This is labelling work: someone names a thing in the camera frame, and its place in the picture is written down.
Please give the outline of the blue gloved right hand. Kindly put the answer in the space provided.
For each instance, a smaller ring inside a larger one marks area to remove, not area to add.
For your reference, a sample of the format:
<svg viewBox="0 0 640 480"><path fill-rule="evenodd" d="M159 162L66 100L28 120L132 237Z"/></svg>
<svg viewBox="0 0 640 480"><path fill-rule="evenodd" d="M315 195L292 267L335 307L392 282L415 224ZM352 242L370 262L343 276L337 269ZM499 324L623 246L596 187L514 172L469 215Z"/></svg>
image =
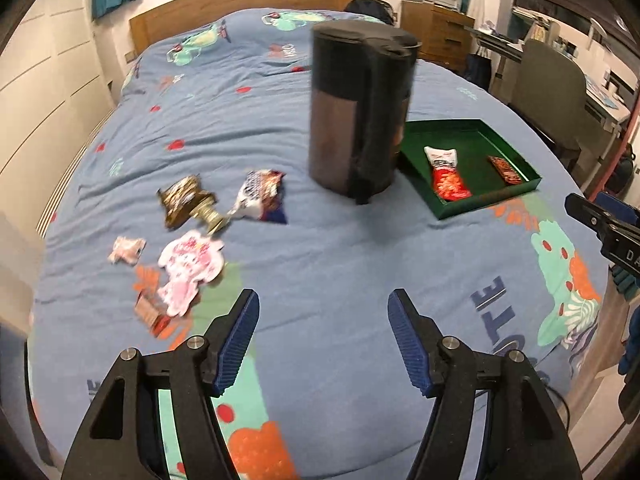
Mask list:
<svg viewBox="0 0 640 480"><path fill-rule="evenodd" d="M639 211L637 208L630 206L619 200L615 196L600 192L596 198L596 204L607 210L618 220L631 224L638 228ZM639 280L632 274L629 274L620 266L612 267L612 277L617 291L624 298L631 302L639 296ZM639 307L634 308L634 313L630 318L629 335L626 339L625 352L620 358L617 371L620 375L626 375L634 365L634 361L639 355Z"/></svg>

